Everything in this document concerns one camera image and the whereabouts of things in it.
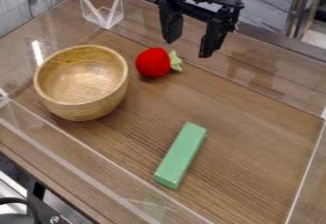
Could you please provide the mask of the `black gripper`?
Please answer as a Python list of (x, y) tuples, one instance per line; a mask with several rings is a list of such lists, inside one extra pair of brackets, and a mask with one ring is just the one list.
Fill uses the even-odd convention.
[(168, 44), (182, 36), (182, 15), (207, 22), (200, 58), (210, 57), (220, 49), (227, 31), (235, 30), (239, 13), (245, 9), (242, 0), (155, 0), (155, 4), (159, 7), (162, 34)]

